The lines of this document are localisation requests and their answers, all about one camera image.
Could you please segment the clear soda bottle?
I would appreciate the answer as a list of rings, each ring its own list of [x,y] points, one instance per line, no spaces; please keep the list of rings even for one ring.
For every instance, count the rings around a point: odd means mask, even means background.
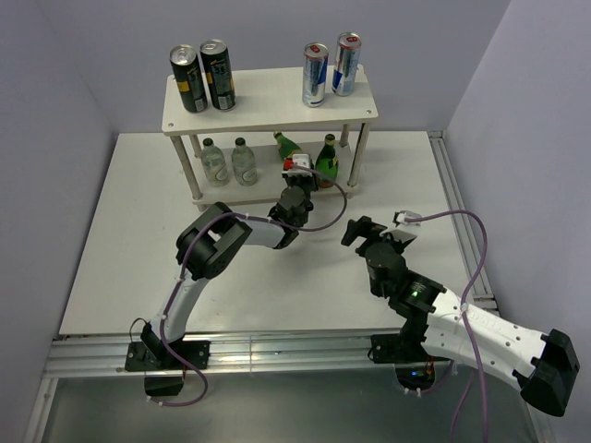
[[[203,139],[201,164],[208,181],[213,186],[225,186],[229,183],[225,157],[211,138]]]
[[[236,181],[242,186],[253,186],[258,180],[256,158],[244,138],[235,139],[231,159]]]

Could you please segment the silver can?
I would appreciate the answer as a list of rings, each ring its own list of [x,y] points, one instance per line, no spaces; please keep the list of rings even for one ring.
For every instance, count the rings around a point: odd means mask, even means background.
[[[354,32],[343,32],[337,39],[332,91],[339,96],[353,93],[362,41]]]
[[[311,42],[304,49],[302,101],[308,107],[324,102],[329,50],[319,42]]]

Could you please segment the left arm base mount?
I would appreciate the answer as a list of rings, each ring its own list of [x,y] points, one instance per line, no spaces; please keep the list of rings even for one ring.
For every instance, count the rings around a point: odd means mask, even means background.
[[[163,359],[157,359],[142,341],[133,341],[128,345],[124,370],[144,373],[144,391],[150,401],[167,407],[192,405],[201,401],[209,390],[209,382],[201,370],[208,366],[210,346],[209,341],[178,341],[171,347],[181,359],[166,349],[163,349]],[[202,392],[192,401],[168,401],[168,397],[180,393],[189,370],[195,371],[203,381]]]

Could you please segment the green glass bottle front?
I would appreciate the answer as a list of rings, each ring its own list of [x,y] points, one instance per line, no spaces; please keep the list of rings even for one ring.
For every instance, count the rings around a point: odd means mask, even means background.
[[[282,162],[291,159],[294,154],[304,152],[293,140],[286,137],[282,131],[275,131],[273,137],[277,142],[278,152]]]

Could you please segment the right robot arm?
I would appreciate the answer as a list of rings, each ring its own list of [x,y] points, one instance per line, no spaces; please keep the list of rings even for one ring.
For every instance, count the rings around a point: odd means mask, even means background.
[[[417,237],[419,215],[401,211],[388,228],[368,216],[347,223],[342,243],[361,239],[369,288],[405,323],[388,344],[372,343],[374,359],[386,351],[418,362],[453,360],[496,377],[542,413],[564,416],[580,363],[571,338],[558,329],[524,328],[470,304],[443,284],[408,268],[404,250]]]

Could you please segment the green glass bottle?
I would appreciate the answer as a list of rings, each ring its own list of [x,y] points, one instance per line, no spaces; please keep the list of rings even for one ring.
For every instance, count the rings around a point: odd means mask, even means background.
[[[334,134],[325,136],[324,145],[316,160],[316,170],[330,177],[330,180],[325,180],[322,176],[317,175],[317,183],[320,188],[332,187],[333,181],[338,177],[339,163],[335,150],[335,139]]]
[[[278,152],[282,162],[291,159],[294,154],[304,152],[293,140],[286,137],[282,131],[275,131],[273,137],[277,142]]]

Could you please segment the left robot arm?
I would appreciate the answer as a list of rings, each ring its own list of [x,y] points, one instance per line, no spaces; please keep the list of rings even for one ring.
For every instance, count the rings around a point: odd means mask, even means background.
[[[140,334],[134,351],[156,369],[169,369],[186,358],[182,349],[187,321],[207,284],[220,275],[244,245],[270,249],[288,247],[308,222],[311,193],[318,189],[311,170],[294,167],[282,172],[287,187],[267,217],[240,215],[216,202],[176,240],[179,277],[169,299]]]

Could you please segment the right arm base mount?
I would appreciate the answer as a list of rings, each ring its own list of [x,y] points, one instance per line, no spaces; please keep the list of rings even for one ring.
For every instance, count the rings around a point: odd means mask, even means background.
[[[436,382],[434,358],[420,346],[402,341],[397,333],[371,335],[368,359],[376,365],[392,365],[404,393],[420,396]]]

